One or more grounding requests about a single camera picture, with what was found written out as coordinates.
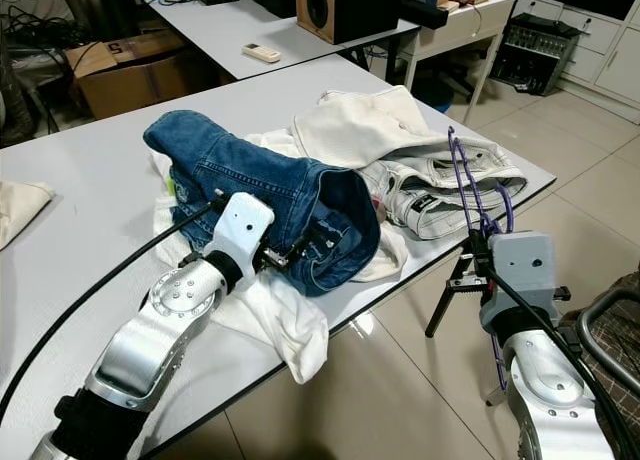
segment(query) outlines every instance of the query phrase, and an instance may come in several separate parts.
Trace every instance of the denim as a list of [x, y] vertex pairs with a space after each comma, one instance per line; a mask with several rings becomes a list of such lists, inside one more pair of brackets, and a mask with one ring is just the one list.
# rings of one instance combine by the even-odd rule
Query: denim
[[[371, 197], [353, 170], [310, 158], [290, 158], [241, 140], [191, 111], [163, 115], [144, 141], [172, 160], [179, 222], [216, 197], [247, 192], [275, 213], [266, 233], [269, 247], [286, 254], [303, 233], [302, 256], [285, 274], [306, 295], [321, 295], [348, 281], [373, 258], [380, 240]], [[211, 211], [181, 230], [202, 251], [220, 218]]]

